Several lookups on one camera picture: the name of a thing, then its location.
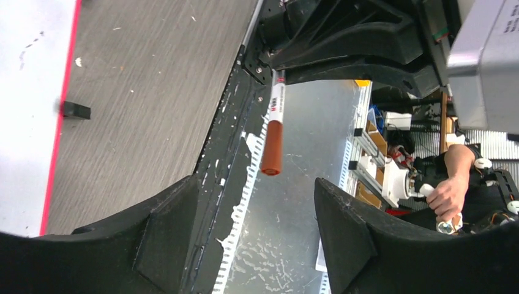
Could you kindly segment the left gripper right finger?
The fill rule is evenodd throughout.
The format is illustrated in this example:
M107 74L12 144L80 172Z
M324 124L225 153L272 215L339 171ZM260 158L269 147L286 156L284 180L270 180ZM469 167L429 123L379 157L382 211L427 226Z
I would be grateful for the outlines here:
M517 293L518 223L475 235L428 230L315 180L332 293Z

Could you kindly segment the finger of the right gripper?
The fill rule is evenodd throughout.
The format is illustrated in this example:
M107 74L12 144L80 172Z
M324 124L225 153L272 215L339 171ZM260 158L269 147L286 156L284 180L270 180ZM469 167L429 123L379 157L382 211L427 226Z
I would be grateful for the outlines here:
M370 80L424 97L440 87L432 64L418 58L403 65L389 59L354 56L285 70L291 84L316 80Z
M416 18L391 1L264 1L245 65L264 81L269 70L354 56L424 58Z

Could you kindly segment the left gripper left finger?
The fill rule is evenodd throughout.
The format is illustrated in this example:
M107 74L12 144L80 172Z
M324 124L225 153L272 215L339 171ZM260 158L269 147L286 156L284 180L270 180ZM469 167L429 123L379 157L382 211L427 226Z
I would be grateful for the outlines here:
M69 235L1 234L2 293L180 293L198 205L188 176Z

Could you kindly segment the brown marker cap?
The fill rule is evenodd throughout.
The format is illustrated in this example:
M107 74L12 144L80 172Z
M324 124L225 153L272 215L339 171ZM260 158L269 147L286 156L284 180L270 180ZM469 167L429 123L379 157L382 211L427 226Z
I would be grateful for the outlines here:
M267 176L279 175L282 170L282 135L282 123L269 121L261 161L261 172Z

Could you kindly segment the pink framed whiteboard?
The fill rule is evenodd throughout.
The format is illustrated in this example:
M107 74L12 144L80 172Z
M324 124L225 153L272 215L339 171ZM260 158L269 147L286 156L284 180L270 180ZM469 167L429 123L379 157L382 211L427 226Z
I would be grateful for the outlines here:
M45 233L80 1L1 2L1 231Z

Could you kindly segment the operator forearm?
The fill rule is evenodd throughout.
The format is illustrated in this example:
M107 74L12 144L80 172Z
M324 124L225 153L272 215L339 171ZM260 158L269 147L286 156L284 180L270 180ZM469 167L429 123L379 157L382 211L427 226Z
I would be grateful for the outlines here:
M455 179L459 183L469 183L470 171L474 165L476 156L465 145L450 145L444 153L444 162L449 179Z

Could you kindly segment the operator hand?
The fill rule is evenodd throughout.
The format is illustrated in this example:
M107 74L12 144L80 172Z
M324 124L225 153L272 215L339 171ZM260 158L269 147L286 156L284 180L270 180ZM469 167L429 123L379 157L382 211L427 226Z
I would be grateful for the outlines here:
M441 181L427 197L429 207L436 214L437 222L451 221L461 212L469 187L469 177L455 175Z

